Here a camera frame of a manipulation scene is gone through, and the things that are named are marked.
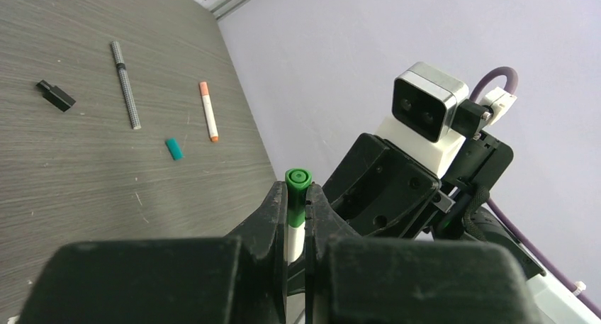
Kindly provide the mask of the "green pen cap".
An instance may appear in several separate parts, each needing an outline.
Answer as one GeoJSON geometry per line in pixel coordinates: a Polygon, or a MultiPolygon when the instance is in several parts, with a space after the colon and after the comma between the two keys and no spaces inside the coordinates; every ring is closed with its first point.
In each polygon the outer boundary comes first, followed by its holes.
{"type": "Polygon", "coordinates": [[[285,174],[288,225],[292,228],[299,228],[305,222],[306,193],[312,181],[312,174],[305,169],[293,168],[285,174]]]}

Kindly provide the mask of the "grey pen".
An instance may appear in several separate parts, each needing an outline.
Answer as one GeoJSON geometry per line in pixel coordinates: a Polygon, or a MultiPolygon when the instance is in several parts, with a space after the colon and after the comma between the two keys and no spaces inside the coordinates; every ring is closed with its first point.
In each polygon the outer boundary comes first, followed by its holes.
{"type": "Polygon", "coordinates": [[[118,41],[112,41],[110,43],[110,47],[113,53],[113,59],[116,64],[117,75],[123,92],[125,105],[128,110],[130,124],[133,130],[140,130],[142,126],[139,115],[137,113],[137,108],[133,96],[133,90],[130,85],[130,80],[125,66],[123,53],[120,48],[120,43],[118,41]]]}

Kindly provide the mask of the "white pen orange tip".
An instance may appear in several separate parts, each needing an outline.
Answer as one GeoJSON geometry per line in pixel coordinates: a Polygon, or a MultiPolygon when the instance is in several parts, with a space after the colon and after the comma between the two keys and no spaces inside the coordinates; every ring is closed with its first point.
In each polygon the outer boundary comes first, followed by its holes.
{"type": "Polygon", "coordinates": [[[213,107],[210,99],[210,93],[207,82],[200,82],[199,89],[201,94],[201,100],[203,103],[204,113],[206,117],[206,123],[208,126],[209,138],[213,143],[219,141],[218,129],[213,113],[213,107]]]}

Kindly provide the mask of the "teal pen cap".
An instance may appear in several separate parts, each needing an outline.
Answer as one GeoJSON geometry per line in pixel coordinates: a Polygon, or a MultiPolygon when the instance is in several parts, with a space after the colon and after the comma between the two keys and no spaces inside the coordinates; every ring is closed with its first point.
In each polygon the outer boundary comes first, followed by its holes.
{"type": "Polygon", "coordinates": [[[175,138],[170,138],[164,141],[172,159],[178,161],[184,158],[184,153],[175,138]]]}

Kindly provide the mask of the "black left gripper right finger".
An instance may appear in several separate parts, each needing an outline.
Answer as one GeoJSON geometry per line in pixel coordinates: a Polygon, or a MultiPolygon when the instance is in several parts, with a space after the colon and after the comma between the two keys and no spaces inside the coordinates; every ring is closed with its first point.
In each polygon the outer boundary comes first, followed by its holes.
{"type": "Polygon", "coordinates": [[[307,323],[540,323],[510,252],[474,241],[363,237],[306,193],[307,323]]]}

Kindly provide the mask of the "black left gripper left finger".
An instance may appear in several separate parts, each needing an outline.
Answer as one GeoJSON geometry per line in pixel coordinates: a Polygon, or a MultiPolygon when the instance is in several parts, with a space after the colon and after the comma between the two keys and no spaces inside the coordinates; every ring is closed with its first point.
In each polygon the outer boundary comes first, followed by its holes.
{"type": "Polygon", "coordinates": [[[287,188],[226,236],[74,242],[43,268],[20,323],[285,323],[287,188]]]}

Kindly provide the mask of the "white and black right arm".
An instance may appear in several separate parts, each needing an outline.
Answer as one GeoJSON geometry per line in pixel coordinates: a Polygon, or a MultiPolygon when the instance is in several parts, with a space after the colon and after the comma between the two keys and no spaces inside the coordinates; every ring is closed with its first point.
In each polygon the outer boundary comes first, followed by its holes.
{"type": "Polygon", "coordinates": [[[599,323],[600,309],[551,266],[491,201],[512,149],[486,132],[462,145],[435,179],[391,141],[360,135],[323,191],[333,210],[363,236],[477,240],[498,244],[520,263],[545,323],[599,323]]]}

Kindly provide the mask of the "white pen green tip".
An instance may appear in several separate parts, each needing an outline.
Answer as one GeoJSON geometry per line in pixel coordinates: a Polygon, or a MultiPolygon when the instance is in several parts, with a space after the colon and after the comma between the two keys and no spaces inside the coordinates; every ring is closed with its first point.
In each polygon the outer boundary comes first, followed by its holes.
{"type": "Polygon", "coordinates": [[[287,255],[286,261],[290,265],[297,261],[303,253],[305,242],[305,222],[298,226],[287,227],[287,255]]]}

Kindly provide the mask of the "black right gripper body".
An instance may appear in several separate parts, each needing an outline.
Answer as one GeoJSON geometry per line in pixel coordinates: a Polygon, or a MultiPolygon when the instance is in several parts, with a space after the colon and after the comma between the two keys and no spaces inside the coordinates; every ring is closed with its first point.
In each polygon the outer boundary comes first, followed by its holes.
{"type": "Polygon", "coordinates": [[[479,188],[491,190],[514,158],[488,133],[467,140],[441,178],[377,135],[361,134],[322,187],[332,209],[363,236],[468,239],[464,215],[479,188]]]}

